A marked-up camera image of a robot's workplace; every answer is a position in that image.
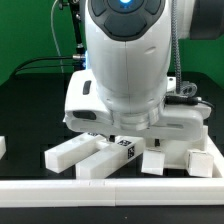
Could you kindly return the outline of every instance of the white block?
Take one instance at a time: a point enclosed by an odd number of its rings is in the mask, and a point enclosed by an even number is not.
[[[143,138],[123,137],[116,143],[76,164],[76,179],[106,178],[145,149]]]
[[[0,136],[0,159],[4,156],[5,152],[6,152],[5,137]]]
[[[212,177],[214,157],[197,149],[188,150],[186,153],[186,169],[190,176]]]
[[[115,206],[115,186],[110,180],[0,183],[0,207]]]
[[[104,139],[101,135],[84,133],[60,144],[45,152],[46,168],[60,173],[97,152],[96,142]]]
[[[139,178],[116,181],[116,206],[224,204],[222,178]]]
[[[146,149],[143,153],[142,173],[163,175],[165,154],[157,148]]]

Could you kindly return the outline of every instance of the white cube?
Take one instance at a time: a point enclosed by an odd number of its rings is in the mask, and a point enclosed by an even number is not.
[[[163,175],[165,154],[160,148],[149,148],[143,152],[142,173]]]
[[[191,149],[186,153],[185,162],[190,176],[212,177],[214,157],[211,154]]]

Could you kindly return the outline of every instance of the printed label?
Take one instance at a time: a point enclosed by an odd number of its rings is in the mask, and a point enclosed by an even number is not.
[[[128,145],[130,145],[131,144],[131,142],[129,142],[129,141],[126,141],[126,140],[122,140],[122,141],[120,141],[120,142],[118,142],[117,143],[118,145],[122,145],[122,146],[128,146]]]
[[[88,133],[88,135],[91,135],[93,137],[96,137],[98,134],[96,134],[96,133]]]
[[[128,159],[132,158],[135,155],[135,147],[128,149]]]

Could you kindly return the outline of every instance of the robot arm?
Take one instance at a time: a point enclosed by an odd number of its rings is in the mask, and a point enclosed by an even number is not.
[[[71,80],[65,107],[70,129],[187,141],[201,137],[209,107],[168,106],[164,101],[171,55],[171,3],[82,2],[91,69],[75,73]],[[207,18],[198,18],[198,13],[221,6],[223,12],[223,1],[179,0],[179,37],[208,38],[211,25],[200,29],[197,24]],[[223,33],[220,27],[211,38]]]

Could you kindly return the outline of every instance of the black cable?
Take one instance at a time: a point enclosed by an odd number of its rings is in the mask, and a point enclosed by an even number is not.
[[[207,105],[207,106],[211,107],[212,109],[215,109],[215,106],[212,103],[209,103],[207,101],[201,100],[201,101],[199,101],[199,103]]]
[[[212,109],[215,109],[215,106],[207,101],[200,100],[198,97],[186,97],[186,96],[167,96],[166,97],[166,104],[167,105],[179,105],[185,104],[189,106],[195,106],[199,103],[205,104]]]
[[[20,64],[19,66],[17,66],[13,72],[11,73],[11,75],[9,76],[9,78],[16,78],[16,73],[22,69],[24,66],[32,64],[34,62],[37,61],[58,61],[58,60],[71,60],[73,59],[72,56],[61,56],[61,57],[39,57],[39,58],[33,58],[30,60],[27,60],[25,62],[23,62],[22,64]]]
[[[38,69],[38,68],[57,68],[57,67],[73,67],[74,64],[63,64],[63,65],[46,65],[46,66],[34,66],[34,67],[26,67],[26,68],[21,68],[18,69],[17,72],[23,71],[23,70],[28,70],[28,69]]]

